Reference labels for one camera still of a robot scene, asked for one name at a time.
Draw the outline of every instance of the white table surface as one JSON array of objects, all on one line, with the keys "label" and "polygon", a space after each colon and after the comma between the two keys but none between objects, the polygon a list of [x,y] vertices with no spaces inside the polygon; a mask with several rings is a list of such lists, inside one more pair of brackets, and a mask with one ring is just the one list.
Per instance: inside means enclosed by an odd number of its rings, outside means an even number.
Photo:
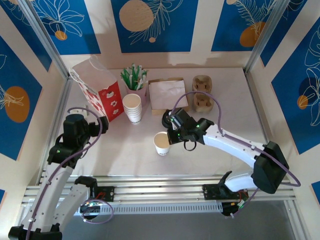
[{"label": "white table surface", "polygon": [[[120,78],[121,70],[116,69],[111,72],[117,77],[122,97],[124,97],[126,90]],[[222,128],[243,138],[265,143],[242,68],[150,69],[147,79],[183,77],[187,90],[191,91],[192,79],[196,75],[208,75],[212,78],[211,93],[221,104]],[[89,104],[78,84],[74,82],[64,117],[67,115],[67,109],[84,105]],[[73,175],[212,175],[248,168],[245,163],[228,153],[201,144],[198,144],[192,152],[184,150],[183,143],[175,144],[171,146],[168,155],[158,155],[153,138],[157,132],[166,131],[161,124],[162,116],[152,115],[149,99],[142,114],[142,121],[138,125],[132,125],[125,113],[113,120],[109,124],[109,130],[106,134],[103,134],[87,155],[78,161]],[[189,114],[196,121],[199,118],[207,118],[216,123],[218,107],[214,105],[210,113],[197,113],[192,109]],[[94,121],[92,114],[87,120]]]}]

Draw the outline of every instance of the beige wall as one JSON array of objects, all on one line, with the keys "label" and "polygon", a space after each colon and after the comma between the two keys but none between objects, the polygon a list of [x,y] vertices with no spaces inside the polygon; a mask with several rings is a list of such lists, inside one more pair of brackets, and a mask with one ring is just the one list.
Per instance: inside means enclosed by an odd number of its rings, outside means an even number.
[{"label": "beige wall", "polygon": [[269,128],[268,135],[271,140],[280,144],[288,159],[290,170],[302,183],[294,192],[313,240],[319,239],[320,236],[320,206],[311,187],[311,183],[320,181],[320,145],[301,155],[298,154],[271,81],[319,17],[320,1],[308,0],[267,66],[264,68],[259,60],[252,71],[261,107],[265,113],[263,120]]},{"label": "beige wall", "polygon": [[[99,60],[108,69],[126,68],[139,60],[145,68],[244,67],[250,51],[211,52],[225,0],[198,0],[191,52],[121,53],[110,0],[85,0],[101,54]],[[67,67],[89,58],[63,55]]]},{"label": "beige wall", "polygon": [[26,186],[38,173],[65,81],[54,64],[49,72],[45,70],[1,7],[0,23],[1,37],[42,85],[19,159],[14,161],[0,154],[0,189],[6,191],[0,211],[0,239],[7,239],[10,227],[16,222]]}]

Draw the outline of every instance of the gray floor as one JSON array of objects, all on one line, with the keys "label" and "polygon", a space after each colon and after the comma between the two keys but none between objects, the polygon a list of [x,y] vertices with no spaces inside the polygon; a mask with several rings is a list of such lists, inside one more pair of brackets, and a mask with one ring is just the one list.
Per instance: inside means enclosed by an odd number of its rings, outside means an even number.
[{"label": "gray floor", "polygon": [[[99,216],[98,221],[106,216]],[[236,219],[220,213],[115,215],[103,225],[74,216],[64,240],[294,240],[281,201],[251,202]]]}]

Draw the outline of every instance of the stack of paper cups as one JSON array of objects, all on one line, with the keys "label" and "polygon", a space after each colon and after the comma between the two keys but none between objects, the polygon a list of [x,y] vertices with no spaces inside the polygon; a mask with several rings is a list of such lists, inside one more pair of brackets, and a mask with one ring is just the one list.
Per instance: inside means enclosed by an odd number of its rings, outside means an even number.
[{"label": "stack of paper cups", "polygon": [[122,100],[125,114],[132,124],[138,124],[142,118],[142,104],[139,95],[130,93]]}]

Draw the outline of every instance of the red and white paper bag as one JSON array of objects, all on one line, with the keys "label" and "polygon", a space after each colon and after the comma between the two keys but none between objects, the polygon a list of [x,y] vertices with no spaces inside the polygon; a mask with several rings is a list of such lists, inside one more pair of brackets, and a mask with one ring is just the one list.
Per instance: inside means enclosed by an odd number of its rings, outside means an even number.
[{"label": "red and white paper bag", "polygon": [[87,101],[102,116],[107,116],[109,122],[124,112],[118,81],[97,56],[75,65],[70,75],[79,84]]}]

